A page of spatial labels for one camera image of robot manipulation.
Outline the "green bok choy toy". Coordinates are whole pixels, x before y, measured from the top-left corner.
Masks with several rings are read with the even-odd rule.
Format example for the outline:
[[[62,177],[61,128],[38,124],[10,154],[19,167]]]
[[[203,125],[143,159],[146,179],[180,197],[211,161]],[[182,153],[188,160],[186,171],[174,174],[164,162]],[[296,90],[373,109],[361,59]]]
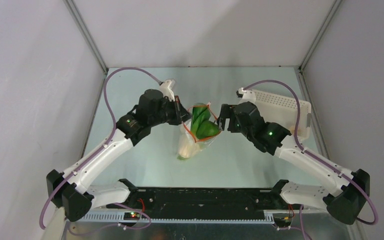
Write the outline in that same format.
[[[208,107],[206,105],[200,105],[200,106],[194,106],[192,109],[192,119],[191,119],[191,126],[190,131],[195,136],[196,139],[196,132],[199,128],[199,125],[205,121],[209,120],[211,117],[211,113],[208,110]]]

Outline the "white cauliflower toy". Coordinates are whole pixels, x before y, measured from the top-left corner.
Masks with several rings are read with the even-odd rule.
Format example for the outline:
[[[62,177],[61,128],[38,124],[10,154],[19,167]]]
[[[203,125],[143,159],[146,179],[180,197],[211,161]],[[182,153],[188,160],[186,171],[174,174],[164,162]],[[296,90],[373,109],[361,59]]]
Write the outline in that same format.
[[[180,160],[186,160],[200,153],[201,150],[201,146],[198,143],[188,139],[185,135],[183,135],[179,139],[177,158]]]

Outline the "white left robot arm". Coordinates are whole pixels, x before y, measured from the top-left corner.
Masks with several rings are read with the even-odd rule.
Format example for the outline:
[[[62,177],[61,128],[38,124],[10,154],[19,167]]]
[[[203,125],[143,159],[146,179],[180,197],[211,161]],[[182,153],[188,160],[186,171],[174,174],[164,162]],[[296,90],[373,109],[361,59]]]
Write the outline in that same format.
[[[76,222],[91,209],[121,203],[133,208],[138,194],[128,180],[119,180],[105,189],[93,181],[119,156],[136,146],[160,124],[179,126],[191,118],[177,95],[168,97],[160,90],[148,89],[131,111],[114,121],[113,129],[92,152],[62,172],[53,169],[46,176],[50,201],[64,208],[65,217]]]

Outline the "clear zip bag orange zipper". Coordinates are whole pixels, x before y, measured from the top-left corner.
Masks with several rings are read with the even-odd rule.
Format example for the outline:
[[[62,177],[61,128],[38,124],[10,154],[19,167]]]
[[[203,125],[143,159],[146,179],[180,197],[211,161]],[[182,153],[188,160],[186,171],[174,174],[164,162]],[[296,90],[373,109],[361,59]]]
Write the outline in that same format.
[[[210,108],[211,103],[195,103],[187,111],[191,119],[180,125],[177,158],[187,160],[212,144],[221,133],[218,118]]]

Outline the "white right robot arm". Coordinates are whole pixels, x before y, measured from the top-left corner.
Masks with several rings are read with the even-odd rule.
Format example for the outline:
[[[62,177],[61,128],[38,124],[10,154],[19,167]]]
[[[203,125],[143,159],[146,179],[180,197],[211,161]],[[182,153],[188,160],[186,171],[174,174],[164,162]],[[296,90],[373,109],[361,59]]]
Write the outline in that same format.
[[[299,204],[327,211],[346,225],[358,220],[370,196],[370,175],[366,171],[351,171],[311,152],[296,141],[287,128],[265,121],[257,106],[249,101],[222,104],[217,123],[222,130],[241,133],[259,151],[293,164],[320,183],[320,187],[316,187],[280,180],[270,196],[275,208]]]

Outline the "green pepper toy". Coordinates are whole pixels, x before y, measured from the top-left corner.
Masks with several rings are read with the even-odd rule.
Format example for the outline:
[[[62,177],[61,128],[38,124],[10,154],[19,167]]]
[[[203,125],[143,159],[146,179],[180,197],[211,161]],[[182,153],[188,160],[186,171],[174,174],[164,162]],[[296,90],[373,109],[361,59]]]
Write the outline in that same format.
[[[196,137],[201,140],[216,136],[219,133],[218,125],[210,120],[204,120],[196,131]]]

